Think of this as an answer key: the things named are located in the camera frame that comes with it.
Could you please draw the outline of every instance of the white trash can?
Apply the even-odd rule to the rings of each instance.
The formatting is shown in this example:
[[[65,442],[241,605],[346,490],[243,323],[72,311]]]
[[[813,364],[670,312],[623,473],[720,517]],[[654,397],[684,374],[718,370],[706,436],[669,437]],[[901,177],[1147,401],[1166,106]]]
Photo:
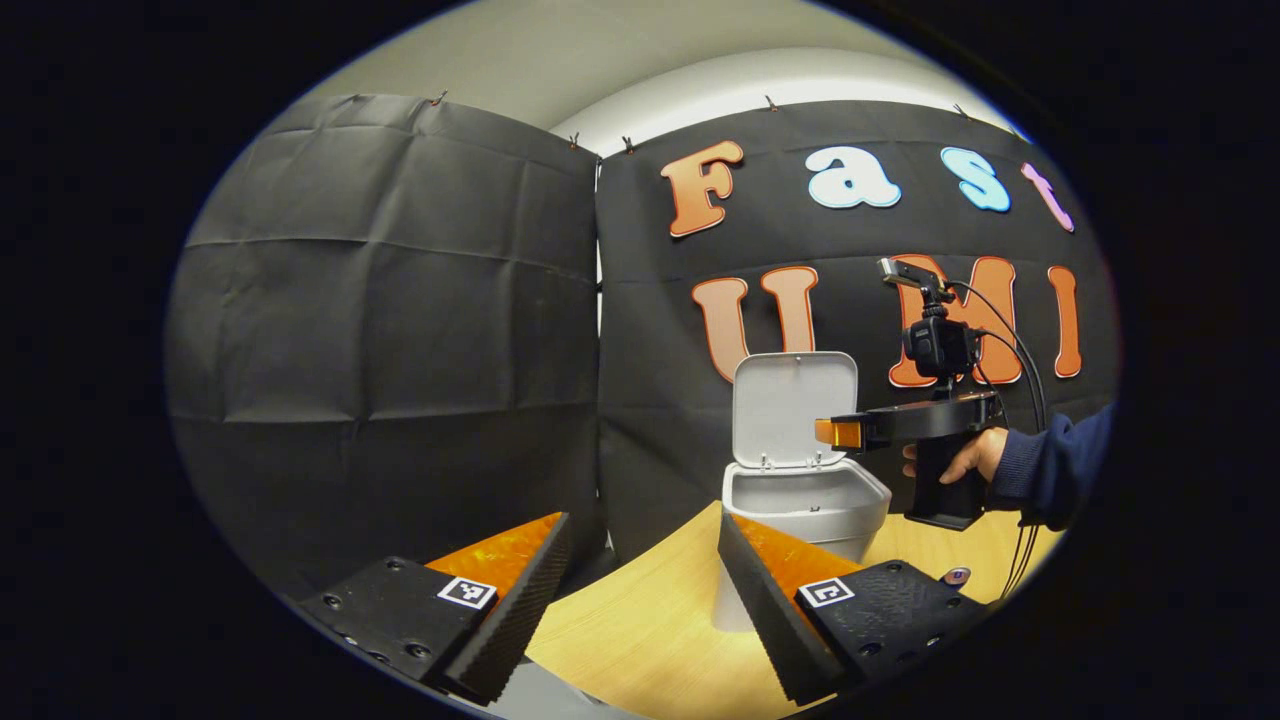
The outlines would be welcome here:
[[[814,420],[858,411],[858,365],[844,352],[749,355],[733,373],[733,459],[724,510],[861,562],[892,493],[818,442]],[[753,630],[721,562],[713,625]]]

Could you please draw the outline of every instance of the person's hand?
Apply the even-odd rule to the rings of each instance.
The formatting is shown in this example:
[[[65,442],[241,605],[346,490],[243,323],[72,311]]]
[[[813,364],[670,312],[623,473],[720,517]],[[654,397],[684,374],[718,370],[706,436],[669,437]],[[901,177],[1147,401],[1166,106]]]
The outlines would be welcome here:
[[[943,470],[938,482],[948,486],[963,478],[969,470],[977,468],[978,474],[989,483],[996,477],[996,468],[1000,466],[1000,457],[1005,454],[1005,441],[1007,438],[1009,430],[1005,428],[987,428],[960,448],[960,452],[951,460],[951,465],[947,465],[947,469]],[[914,478],[915,446],[909,445],[904,447],[902,457],[913,461],[902,466],[902,474],[908,478]]]

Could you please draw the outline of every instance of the wooden table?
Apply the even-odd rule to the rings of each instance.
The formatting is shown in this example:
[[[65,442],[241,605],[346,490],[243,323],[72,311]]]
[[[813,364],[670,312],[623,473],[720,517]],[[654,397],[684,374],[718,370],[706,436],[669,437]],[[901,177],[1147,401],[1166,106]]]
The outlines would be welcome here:
[[[712,626],[721,503],[591,585],[547,609],[526,655],[562,680],[654,720],[776,720],[786,700],[754,632]],[[1016,512],[988,512],[963,533],[890,515],[865,565],[905,560],[942,577],[973,570],[964,594],[998,598],[1018,541]],[[1028,574],[1060,533],[1041,529]]]

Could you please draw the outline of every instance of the black fabric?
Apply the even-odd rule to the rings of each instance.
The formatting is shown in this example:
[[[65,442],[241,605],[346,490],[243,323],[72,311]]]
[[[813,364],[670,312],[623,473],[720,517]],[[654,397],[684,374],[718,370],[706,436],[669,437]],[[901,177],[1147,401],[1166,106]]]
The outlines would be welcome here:
[[[211,193],[168,309],[191,480],[298,598],[596,498],[596,158],[417,97],[305,100]]]
[[[732,193],[712,195],[722,223],[672,238],[668,163],[732,140],[742,147],[731,164]],[[902,190],[891,208],[835,210],[809,195],[814,173],[805,158],[819,149],[855,146],[881,161]],[[1007,213],[977,209],[942,164],[943,147],[986,158],[1009,192]],[[1029,161],[1050,181],[1075,222],[1065,232],[1021,174]],[[1050,410],[1079,418],[1112,398],[1119,334],[1110,278],[1083,206],[1056,167],[1016,136],[956,113],[896,102],[833,101],[740,113],[686,127],[604,160],[596,223],[604,272],[600,356],[600,483],[609,530],[622,562],[636,557],[721,497],[732,461],[732,386],[713,366],[701,309],[691,299],[700,282],[737,277],[746,345],[782,350],[774,299],[760,277],[808,265],[817,350],[844,351],[859,368],[859,409],[927,400],[929,388],[888,382],[900,357],[901,310],[896,290],[879,281],[876,260],[924,254],[951,279],[968,282],[980,256],[1004,258],[1016,270],[1015,318],[1044,382]],[[1052,265],[1076,278],[1083,370],[1053,375],[1059,351]],[[977,297],[972,302],[980,302]],[[1014,427],[1032,429],[1027,378],[1000,384]],[[911,505],[913,482],[901,475],[900,447],[859,457],[893,491],[892,512]]]

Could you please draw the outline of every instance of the camera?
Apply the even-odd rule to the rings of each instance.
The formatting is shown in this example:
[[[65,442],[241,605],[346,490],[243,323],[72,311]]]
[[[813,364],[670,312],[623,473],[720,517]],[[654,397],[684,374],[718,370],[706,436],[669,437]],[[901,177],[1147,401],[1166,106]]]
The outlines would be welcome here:
[[[980,338],[966,323],[947,319],[943,302],[955,293],[943,288],[942,278],[897,260],[879,261],[884,282],[919,288],[924,296],[923,319],[902,331],[902,351],[915,363],[916,372],[928,378],[947,379],[964,375],[978,363]]]

